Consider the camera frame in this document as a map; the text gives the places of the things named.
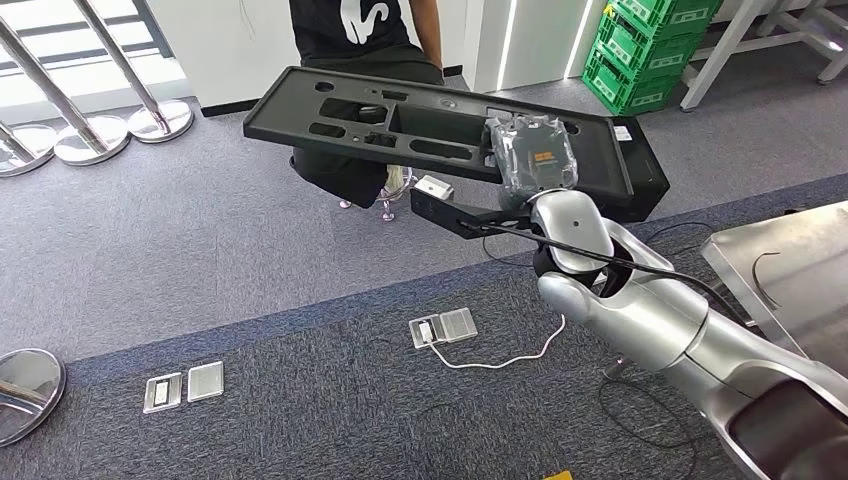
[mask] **person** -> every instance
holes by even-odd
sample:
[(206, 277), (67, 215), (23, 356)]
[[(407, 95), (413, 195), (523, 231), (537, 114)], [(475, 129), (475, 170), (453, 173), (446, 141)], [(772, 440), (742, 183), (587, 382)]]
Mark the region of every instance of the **person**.
[[(444, 85), (436, 0), (408, 1), (422, 48), (409, 40), (399, 0), (289, 0), (301, 65)], [(368, 121), (358, 118), (367, 114), (344, 112), (343, 118)], [(397, 166), (299, 148), (291, 165), (304, 180), (362, 208), (373, 205), (384, 186), (403, 181)]]

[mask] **metal table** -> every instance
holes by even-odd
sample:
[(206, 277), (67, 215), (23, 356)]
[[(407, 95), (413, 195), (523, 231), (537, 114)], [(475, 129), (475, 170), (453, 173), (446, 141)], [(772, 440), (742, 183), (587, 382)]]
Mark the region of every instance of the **metal table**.
[(848, 202), (715, 233), (701, 253), (769, 340), (848, 376)]
[[(700, 71), (691, 65), (683, 71), (683, 82), (689, 91), (680, 102), (684, 112), (695, 109), (704, 95), (712, 86), (724, 64), (734, 53), (749, 52), (762, 48), (776, 47), (795, 42), (805, 42), (817, 52), (831, 60), (830, 64), (819, 75), (818, 82), (822, 85), (830, 83), (842, 69), (848, 65), (848, 45), (845, 42), (845, 32), (848, 22), (828, 11), (828, 0), (813, 0), (800, 18), (795, 18), (785, 10), (790, 7), (791, 0), (778, 0), (765, 22), (757, 30), (761, 38), (742, 40), (742, 37), (772, 0), (742, 0), (739, 11), (725, 30), (718, 44), (713, 48), (698, 50), (691, 61), (706, 60)], [(787, 33), (772, 34), (775, 26), (781, 26)], [(831, 34), (822, 33), (826, 27)]]

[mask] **rectangular hole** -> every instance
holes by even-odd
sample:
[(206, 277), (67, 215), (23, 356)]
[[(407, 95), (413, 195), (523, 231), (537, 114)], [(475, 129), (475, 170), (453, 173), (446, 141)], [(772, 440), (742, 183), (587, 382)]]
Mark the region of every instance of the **rectangular hole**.
[(512, 120), (515, 116), (515, 112), (510, 112), (509, 110), (501, 110), (499, 108), (488, 107), (486, 108), (486, 116), (489, 118), (497, 118), (499, 120), (508, 122)]
[(371, 132), (365, 137), (368, 145), (394, 148), (397, 145), (397, 137), (386, 133)]
[(485, 124), (486, 117), (398, 104), (389, 131), (476, 147)]
[(328, 98), (324, 100), (321, 109), (318, 110), (318, 115), (350, 122), (378, 125), (386, 121), (389, 111), (382, 105)]
[(314, 135), (321, 135), (324, 137), (342, 138), (347, 132), (345, 132), (344, 128), (337, 127), (335, 125), (327, 125), (326, 123), (313, 123), (309, 126), (309, 133)]
[(383, 90), (383, 98), (386, 100), (396, 100), (398, 102), (405, 102), (409, 95), (403, 92), (393, 92), (391, 90)]
[(409, 143), (409, 148), (418, 153), (427, 155), (436, 155), (445, 158), (461, 158), (463, 160), (471, 160), (471, 150), (457, 145), (447, 145), (444, 143), (428, 142), (427, 140), (413, 140)]

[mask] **gray carpet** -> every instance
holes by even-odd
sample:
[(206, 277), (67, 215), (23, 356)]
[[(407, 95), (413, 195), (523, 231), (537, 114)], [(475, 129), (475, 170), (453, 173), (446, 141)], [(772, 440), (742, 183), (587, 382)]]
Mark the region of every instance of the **gray carpet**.
[[(655, 217), (845, 172), (846, 77), (818, 87), (820, 67), (803, 45), (744, 54), (695, 113), (642, 116), (672, 182)], [(573, 81), (504, 95), (603, 111)], [(0, 352), (81, 359), (486, 259), (406, 201), (388, 225), (340, 210), (287, 167), (287, 148), (242, 138), (243, 117), (198, 118), (176, 141), (133, 143), (101, 165), (3, 179)], [(460, 201), (494, 203), (491, 185), (447, 179)]]
[[(633, 231), (646, 238), (684, 221), (729, 228), (844, 200), (846, 186), (848, 175), (832, 177)], [(706, 234), (678, 228), (653, 245), (672, 252)], [(696, 250), (673, 260), (712, 279)], [(628, 380), (667, 407), (621, 386), (604, 402), (639, 434), (698, 438), (694, 448), (648, 446), (605, 417), (600, 369), (614, 352), (582, 327), (567, 324), (541, 360), (500, 371), (452, 371), (412, 348), (408, 320), (469, 307), (480, 334), (445, 346), (449, 360), (537, 351), (559, 321), (534, 280), (530, 269), (490, 261), (74, 362), (54, 415), (0, 449), (0, 478), (498, 480), (568, 469), (576, 480), (674, 480), (692, 459), (691, 479), (742, 478), (700, 415), (653, 375), (632, 369)], [(225, 365), (224, 395), (141, 413), (147, 378), (214, 360)]]

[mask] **black pants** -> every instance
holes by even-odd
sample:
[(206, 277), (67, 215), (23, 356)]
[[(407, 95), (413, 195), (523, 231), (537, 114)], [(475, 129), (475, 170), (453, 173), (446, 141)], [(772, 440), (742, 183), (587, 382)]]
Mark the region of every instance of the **black pants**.
[[(308, 59), (305, 67), (444, 85), (442, 72), (414, 45), (399, 45), (347, 59)], [(344, 112), (357, 120), (367, 112)], [(386, 184), (386, 165), (319, 151), (294, 149), (291, 165), (304, 180), (362, 208), (374, 204)]]

